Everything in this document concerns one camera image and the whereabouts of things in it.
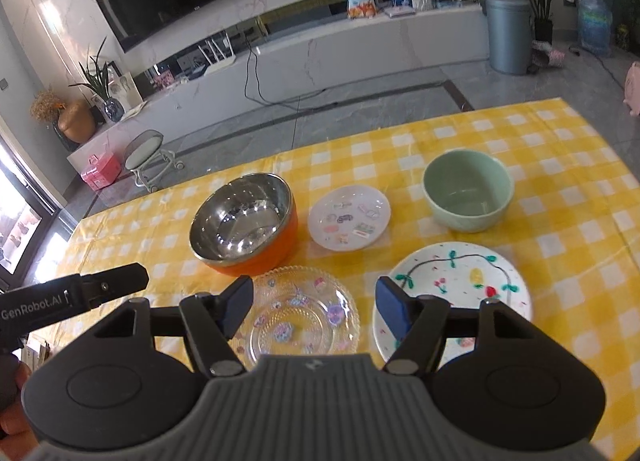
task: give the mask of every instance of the finger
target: finger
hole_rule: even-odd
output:
[[[0,414],[0,427],[8,435],[20,434],[29,430],[29,424],[24,417],[20,401],[14,401]]]
[[[29,365],[24,362],[20,362],[18,369],[15,371],[15,384],[18,386],[18,389],[22,389],[22,386],[30,376],[31,369],[29,368]]]
[[[0,450],[11,461],[21,461],[37,446],[38,441],[31,432],[8,436],[0,441]]]

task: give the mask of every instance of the trash can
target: trash can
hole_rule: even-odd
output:
[[[486,0],[489,64],[498,73],[526,75],[531,63],[531,9],[528,0]]]

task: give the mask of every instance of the glass plate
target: glass plate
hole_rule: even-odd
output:
[[[337,279],[287,266],[254,278],[254,305],[230,345],[250,369],[262,354],[353,354],[359,336],[353,297]]]

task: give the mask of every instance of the blue and white vase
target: blue and white vase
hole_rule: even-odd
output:
[[[111,121],[117,122],[124,116],[124,107],[115,98],[109,98],[104,102],[104,113]]]

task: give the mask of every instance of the cable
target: cable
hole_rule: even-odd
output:
[[[260,78],[258,78],[258,55],[256,53],[254,53],[254,48],[251,45],[251,43],[248,41],[246,35],[244,36],[244,42],[246,43],[247,47],[249,48],[249,54],[248,54],[247,60],[246,60],[246,80],[244,82],[244,97],[247,100],[251,100],[252,102],[257,103],[258,105],[262,105],[262,107],[271,107],[272,105],[280,105],[282,107],[287,107],[287,108],[290,108],[291,110],[295,110],[297,112],[298,111],[298,107],[292,107],[291,105],[289,105],[291,102],[270,102],[262,95],[262,91],[260,90]],[[250,62],[251,62],[251,56],[252,55],[254,56],[254,59],[255,59],[254,75],[255,75],[255,81],[256,81],[257,86],[258,86],[258,96],[260,96],[260,100],[258,100],[257,98],[252,98],[246,92],[247,87],[249,85],[249,65],[250,65]],[[299,96],[296,99],[296,101],[298,103],[300,103],[303,100],[308,100],[310,98],[314,98],[315,96],[318,96],[318,95],[322,94],[325,91],[326,91],[326,89],[321,89],[320,91],[312,92],[312,93],[307,94],[305,96]]]
[[[607,68],[606,65],[604,65],[604,62],[602,61],[602,58],[600,58],[598,55],[596,55],[596,53],[589,51],[588,49],[584,48],[584,47],[580,47],[578,48],[575,45],[569,46],[569,52],[576,55],[576,56],[580,56],[580,51],[587,51],[587,53],[589,53],[591,56],[593,56],[598,62],[600,62],[600,65],[602,66],[602,68],[609,73],[609,76],[611,76],[611,79],[618,85],[618,87],[620,89],[622,89],[623,91],[625,90],[625,86],[623,86],[618,79],[615,77],[615,75],[609,70],[609,68]]]

